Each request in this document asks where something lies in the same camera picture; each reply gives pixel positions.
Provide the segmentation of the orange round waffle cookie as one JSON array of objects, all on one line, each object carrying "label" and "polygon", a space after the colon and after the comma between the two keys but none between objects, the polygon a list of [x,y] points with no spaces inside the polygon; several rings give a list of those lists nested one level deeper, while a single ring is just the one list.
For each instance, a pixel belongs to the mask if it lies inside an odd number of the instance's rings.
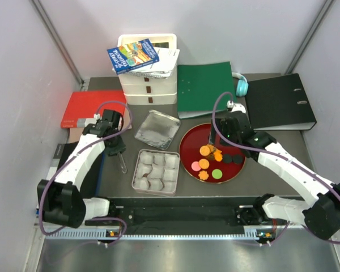
[{"label": "orange round waffle cookie", "polygon": [[211,154],[211,149],[208,145],[203,145],[201,146],[201,148],[199,149],[199,153],[204,156],[207,157]]}]

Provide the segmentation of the silver tin lid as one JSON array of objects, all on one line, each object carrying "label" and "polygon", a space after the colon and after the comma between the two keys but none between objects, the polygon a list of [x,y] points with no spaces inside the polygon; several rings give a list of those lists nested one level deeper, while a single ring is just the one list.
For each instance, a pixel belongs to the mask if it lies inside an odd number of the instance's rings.
[{"label": "silver tin lid", "polygon": [[134,138],[160,150],[167,150],[172,143],[181,121],[157,110],[150,110],[139,126]]}]

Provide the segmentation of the metal tongs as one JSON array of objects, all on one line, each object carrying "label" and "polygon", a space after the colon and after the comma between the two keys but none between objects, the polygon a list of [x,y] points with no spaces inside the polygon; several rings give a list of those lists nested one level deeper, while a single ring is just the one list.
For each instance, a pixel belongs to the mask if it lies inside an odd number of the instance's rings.
[{"label": "metal tongs", "polygon": [[128,172],[128,169],[127,169],[127,166],[126,166],[126,163],[125,163],[125,160],[124,160],[122,153],[118,153],[117,157],[118,157],[119,162],[120,162],[121,172],[126,174]]}]

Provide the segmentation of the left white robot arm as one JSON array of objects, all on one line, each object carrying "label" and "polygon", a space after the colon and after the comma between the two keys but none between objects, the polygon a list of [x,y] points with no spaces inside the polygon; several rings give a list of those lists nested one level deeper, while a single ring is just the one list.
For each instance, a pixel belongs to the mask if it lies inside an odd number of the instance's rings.
[{"label": "left white robot arm", "polygon": [[99,218],[104,224],[116,221],[117,211],[105,198],[82,196],[80,189],[95,160],[102,154],[116,156],[126,146],[120,136],[123,116],[106,109],[88,124],[74,151],[49,180],[37,186],[40,222],[78,228],[83,222]]}]

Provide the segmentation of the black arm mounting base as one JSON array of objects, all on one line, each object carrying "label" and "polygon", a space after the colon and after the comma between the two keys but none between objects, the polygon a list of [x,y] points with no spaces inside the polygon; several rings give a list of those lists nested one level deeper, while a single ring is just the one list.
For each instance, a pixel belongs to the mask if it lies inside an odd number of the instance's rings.
[{"label": "black arm mounting base", "polygon": [[113,198],[109,216],[123,219],[127,233],[226,233],[242,226],[266,225],[272,219],[256,211],[254,197]]}]

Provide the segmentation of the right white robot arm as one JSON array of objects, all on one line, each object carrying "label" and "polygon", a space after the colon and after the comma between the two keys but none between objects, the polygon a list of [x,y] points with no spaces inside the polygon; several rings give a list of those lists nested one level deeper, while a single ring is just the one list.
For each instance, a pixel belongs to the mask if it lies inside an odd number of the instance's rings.
[{"label": "right white robot arm", "polygon": [[223,145],[240,148],[246,158],[274,172],[302,197],[288,199],[273,194],[258,197],[250,208],[250,216],[239,212],[249,223],[266,224],[281,219],[302,225],[321,240],[331,241],[340,231],[340,182],[334,183],[311,171],[289,154],[269,133],[254,131],[245,114],[228,103],[224,118],[211,117],[209,140],[220,137]]}]

